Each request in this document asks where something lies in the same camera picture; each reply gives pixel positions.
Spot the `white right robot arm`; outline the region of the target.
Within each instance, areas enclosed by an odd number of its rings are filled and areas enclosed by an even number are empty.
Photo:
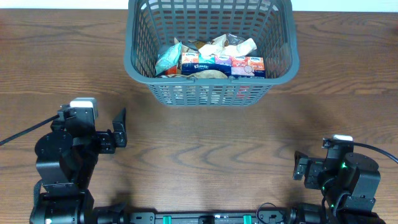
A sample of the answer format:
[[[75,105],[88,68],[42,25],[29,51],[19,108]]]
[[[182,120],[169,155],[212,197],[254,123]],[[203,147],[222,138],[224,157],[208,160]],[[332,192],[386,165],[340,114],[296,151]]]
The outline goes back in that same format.
[[[352,144],[327,147],[325,159],[295,152],[293,179],[307,189],[319,190],[320,205],[300,203],[290,210],[287,223],[382,224],[373,212],[381,180],[378,163],[355,153]]]

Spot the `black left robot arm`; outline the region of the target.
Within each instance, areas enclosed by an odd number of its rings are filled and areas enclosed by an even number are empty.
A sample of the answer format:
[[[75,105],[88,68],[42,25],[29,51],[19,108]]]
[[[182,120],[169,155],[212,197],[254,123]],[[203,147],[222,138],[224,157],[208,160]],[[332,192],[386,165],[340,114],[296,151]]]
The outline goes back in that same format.
[[[36,169],[30,223],[129,223],[124,205],[94,207],[88,186],[100,154],[126,147],[126,110],[113,119],[113,129],[97,131],[93,106],[63,105],[51,132],[35,145]]]

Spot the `teal snack packet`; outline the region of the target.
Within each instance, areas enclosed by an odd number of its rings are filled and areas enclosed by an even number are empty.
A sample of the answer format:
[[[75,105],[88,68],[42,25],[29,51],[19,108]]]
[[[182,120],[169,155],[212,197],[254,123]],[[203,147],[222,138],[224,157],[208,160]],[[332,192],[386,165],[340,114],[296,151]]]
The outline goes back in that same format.
[[[155,64],[156,75],[159,75],[162,72],[177,65],[181,53],[182,53],[182,44],[180,42],[169,47],[162,55],[159,56]]]

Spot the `beige nut snack bag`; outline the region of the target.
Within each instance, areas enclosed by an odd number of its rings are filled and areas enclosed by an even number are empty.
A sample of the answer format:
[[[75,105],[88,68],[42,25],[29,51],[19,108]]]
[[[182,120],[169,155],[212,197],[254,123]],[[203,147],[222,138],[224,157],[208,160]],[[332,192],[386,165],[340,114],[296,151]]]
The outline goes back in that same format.
[[[223,72],[218,71],[218,70],[204,70],[204,71],[192,73],[192,74],[189,74],[189,75],[182,75],[182,74],[161,75],[160,78],[197,78],[197,79],[215,78],[215,79],[227,79],[228,76],[225,75]]]

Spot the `beige rice bag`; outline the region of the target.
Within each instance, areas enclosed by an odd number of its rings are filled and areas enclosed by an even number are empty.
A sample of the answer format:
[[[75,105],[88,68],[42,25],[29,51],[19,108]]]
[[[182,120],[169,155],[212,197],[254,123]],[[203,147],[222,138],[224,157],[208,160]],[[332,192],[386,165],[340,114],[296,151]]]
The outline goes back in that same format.
[[[174,38],[175,44],[181,44],[181,62],[182,63],[198,63],[200,53],[198,50],[191,49],[183,45],[177,38]]]

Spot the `blue tissue multipack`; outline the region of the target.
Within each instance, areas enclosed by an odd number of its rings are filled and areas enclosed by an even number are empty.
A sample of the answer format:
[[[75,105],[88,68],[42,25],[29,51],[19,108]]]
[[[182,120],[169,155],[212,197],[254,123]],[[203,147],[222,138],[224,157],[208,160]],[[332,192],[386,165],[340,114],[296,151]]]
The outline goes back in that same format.
[[[261,57],[232,57],[227,55],[202,55],[200,53],[183,53],[181,56],[181,73],[191,75],[205,70],[216,70],[227,77],[265,78],[266,66]]]

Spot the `orange spaghetti packet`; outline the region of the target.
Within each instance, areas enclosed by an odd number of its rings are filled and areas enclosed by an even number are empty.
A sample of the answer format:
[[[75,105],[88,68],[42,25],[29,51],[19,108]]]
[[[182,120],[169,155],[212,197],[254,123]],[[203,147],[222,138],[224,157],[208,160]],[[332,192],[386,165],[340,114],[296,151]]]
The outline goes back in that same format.
[[[177,65],[175,65],[165,71],[166,75],[175,75],[175,74],[179,74],[179,73],[180,73],[180,70],[178,69]]]

